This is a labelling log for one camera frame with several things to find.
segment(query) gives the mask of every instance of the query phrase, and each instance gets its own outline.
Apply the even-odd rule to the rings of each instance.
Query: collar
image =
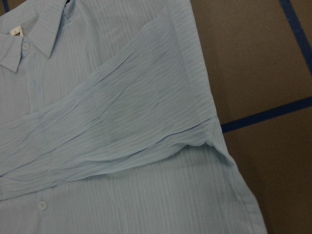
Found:
[[[30,19],[37,22],[27,38],[47,57],[54,48],[66,0],[28,0],[0,17],[0,65],[17,72],[21,57],[22,37],[11,36],[10,30]]]

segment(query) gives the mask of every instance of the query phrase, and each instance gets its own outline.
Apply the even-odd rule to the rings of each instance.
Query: striped shirt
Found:
[[[190,2],[65,2],[0,18],[1,233],[265,233]]]

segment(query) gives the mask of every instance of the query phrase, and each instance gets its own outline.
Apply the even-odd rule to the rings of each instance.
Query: wrinkled fabric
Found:
[[[265,234],[190,2],[65,2],[0,17],[0,233]]]

